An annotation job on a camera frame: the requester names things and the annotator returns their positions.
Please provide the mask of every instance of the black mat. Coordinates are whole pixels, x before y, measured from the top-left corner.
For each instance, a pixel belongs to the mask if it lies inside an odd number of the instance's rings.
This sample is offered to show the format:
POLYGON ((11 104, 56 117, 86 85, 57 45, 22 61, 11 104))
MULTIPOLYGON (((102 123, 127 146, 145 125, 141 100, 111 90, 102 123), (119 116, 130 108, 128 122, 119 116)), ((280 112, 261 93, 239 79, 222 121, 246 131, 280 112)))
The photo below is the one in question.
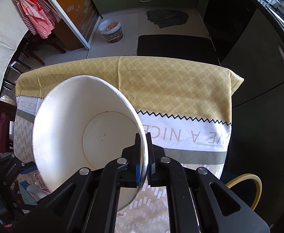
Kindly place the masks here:
POLYGON ((184 35, 142 35, 138 56, 166 57, 219 65, 210 39, 184 35))

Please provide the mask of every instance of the metal bolt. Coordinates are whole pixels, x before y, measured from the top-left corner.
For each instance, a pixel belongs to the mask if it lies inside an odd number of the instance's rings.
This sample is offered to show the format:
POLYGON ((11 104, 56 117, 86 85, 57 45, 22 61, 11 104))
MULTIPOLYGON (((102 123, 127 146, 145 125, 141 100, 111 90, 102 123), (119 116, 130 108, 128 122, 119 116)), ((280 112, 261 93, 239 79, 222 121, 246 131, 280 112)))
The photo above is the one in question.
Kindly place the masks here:
POLYGON ((88 168, 82 168, 82 169, 79 170, 80 175, 87 175, 88 173, 89 173, 88 168))
POLYGON ((208 169, 205 167, 199 167, 197 171, 202 175, 206 175, 208 173, 208 169))
POLYGON ((162 157, 160 161, 167 164, 170 163, 171 159, 169 157, 162 157))
POLYGON ((120 164, 120 165, 123 165, 123 164, 127 163, 127 160, 125 158, 119 158, 119 159, 117 159, 117 163, 120 164))

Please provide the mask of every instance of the black zigzag line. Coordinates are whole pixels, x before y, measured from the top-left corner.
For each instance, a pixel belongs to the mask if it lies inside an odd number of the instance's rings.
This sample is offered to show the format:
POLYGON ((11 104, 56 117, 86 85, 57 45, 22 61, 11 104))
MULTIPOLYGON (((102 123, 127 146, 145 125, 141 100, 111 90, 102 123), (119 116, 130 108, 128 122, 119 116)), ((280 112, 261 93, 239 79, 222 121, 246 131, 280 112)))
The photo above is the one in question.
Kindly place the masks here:
POLYGON ((44 99, 44 97, 39 97, 39 96, 30 96, 30 95, 16 95, 16 97, 20 97, 20 96, 23 96, 23 97, 29 97, 29 98, 34 98, 34 99, 44 99))
POLYGON ((166 116, 167 118, 173 117, 174 119, 179 118, 180 120, 182 120, 182 119, 184 118, 185 120, 191 119, 192 121, 197 120, 198 122, 203 121, 204 123, 205 123, 206 121, 208 121, 209 123, 211 123, 211 122, 213 122, 213 123, 219 123, 219 124, 221 123, 221 124, 226 124, 227 126, 228 126, 228 125, 232 125, 232 123, 227 123, 227 122, 223 122, 223 121, 219 121, 219 120, 214 120, 214 119, 209 120, 208 118, 204 120, 203 118, 198 119, 197 117, 192 118, 192 117, 186 117, 186 116, 180 117, 179 115, 174 116, 174 115, 172 115, 172 114, 168 116, 167 114, 162 115, 161 113, 156 114, 155 112, 149 113, 148 111, 143 112, 142 110, 138 111, 138 113, 142 113, 142 115, 148 114, 149 116, 150 116, 150 115, 154 115, 154 116, 156 116, 156 117, 157 117, 157 116, 161 116, 161 117, 166 116))

